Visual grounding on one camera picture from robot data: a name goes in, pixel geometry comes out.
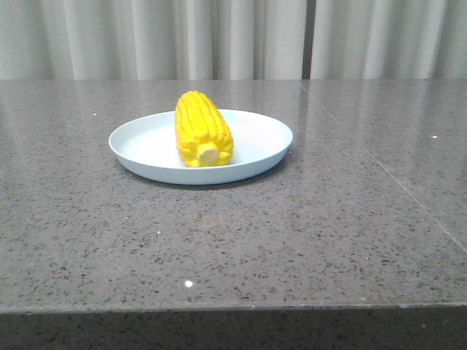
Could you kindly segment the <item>yellow corn cob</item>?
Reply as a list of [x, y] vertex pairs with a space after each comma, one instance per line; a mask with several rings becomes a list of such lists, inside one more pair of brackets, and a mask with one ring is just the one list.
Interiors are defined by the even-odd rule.
[[189, 91], [174, 114], [176, 146], [188, 167], [226, 166], [234, 155], [234, 138], [214, 102], [200, 91]]

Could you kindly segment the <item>grey pleated curtain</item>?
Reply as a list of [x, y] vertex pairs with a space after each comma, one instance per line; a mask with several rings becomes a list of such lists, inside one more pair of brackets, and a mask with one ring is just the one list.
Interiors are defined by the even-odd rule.
[[464, 1], [3, 1], [2, 79], [466, 76]]

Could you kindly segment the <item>light blue round plate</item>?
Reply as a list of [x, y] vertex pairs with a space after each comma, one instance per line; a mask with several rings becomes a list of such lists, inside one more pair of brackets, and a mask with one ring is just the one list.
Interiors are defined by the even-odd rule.
[[174, 112], [161, 112], [127, 122], [109, 137], [120, 164], [146, 179], [169, 184], [223, 184], [262, 174], [278, 164], [292, 143], [291, 129], [272, 117], [222, 109], [231, 129], [233, 157], [226, 166], [187, 167], [178, 155]]

